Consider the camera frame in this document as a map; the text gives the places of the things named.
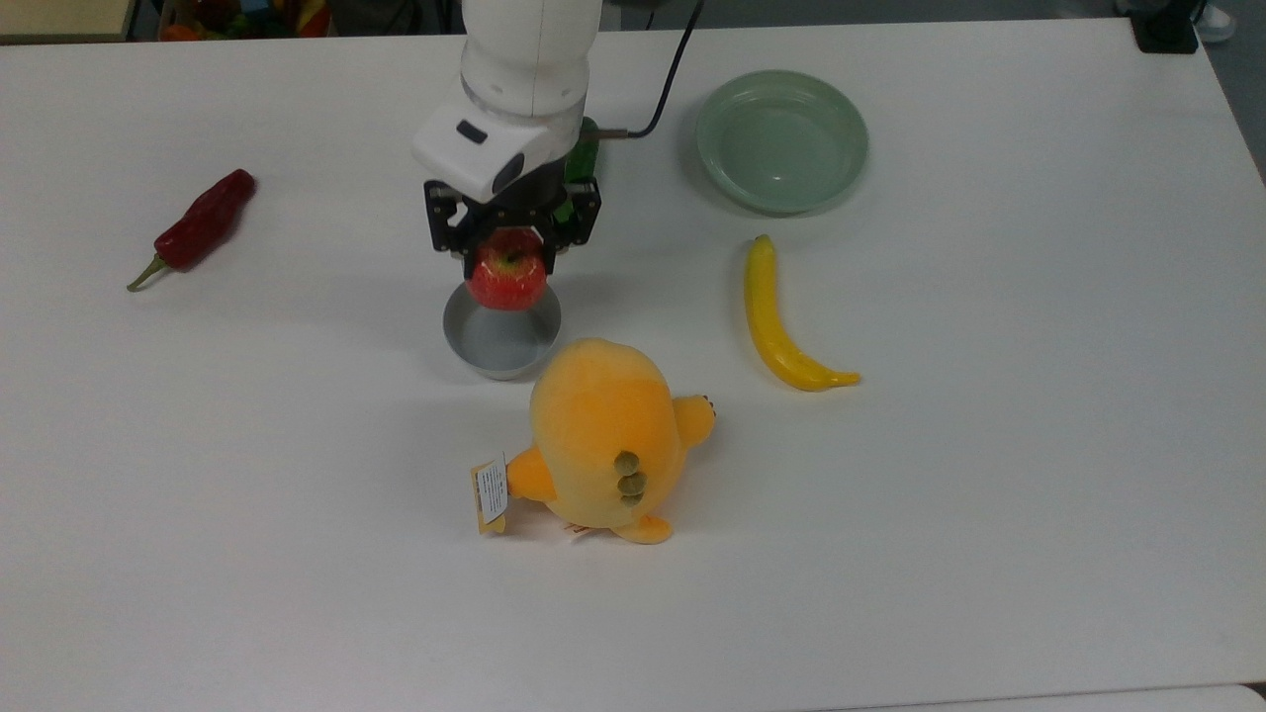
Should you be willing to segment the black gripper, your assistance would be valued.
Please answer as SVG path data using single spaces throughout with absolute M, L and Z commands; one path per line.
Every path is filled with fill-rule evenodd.
M 463 280 L 472 281 L 492 234 L 525 228 L 542 239 L 539 255 L 548 280 L 557 253 L 587 245 L 596 226 L 603 208 L 596 167 L 598 148 L 573 148 L 562 160 L 515 179 L 487 201 L 466 196 L 439 180 L 425 181 L 430 246 L 462 260 Z

